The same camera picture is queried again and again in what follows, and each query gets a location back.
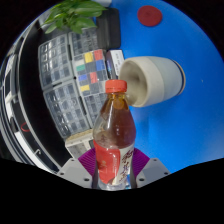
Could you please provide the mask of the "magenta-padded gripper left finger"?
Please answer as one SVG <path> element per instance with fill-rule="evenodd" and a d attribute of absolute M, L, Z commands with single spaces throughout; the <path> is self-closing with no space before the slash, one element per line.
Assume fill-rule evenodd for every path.
<path fill-rule="evenodd" d="M 57 175 L 81 187 L 96 189 L 98 170 L 95 149 L 88 150 L 78 159 L 69 159 Z"/>

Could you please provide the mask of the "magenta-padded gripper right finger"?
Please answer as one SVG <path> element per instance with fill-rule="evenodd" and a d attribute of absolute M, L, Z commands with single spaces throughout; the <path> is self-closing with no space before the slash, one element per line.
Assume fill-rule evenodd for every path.
<path fill-rule="evenodd" d="M 149 158 L 134 149 L 129 183 L 131 189 L 141 188 L 170 174 L 158 158 Z"/>

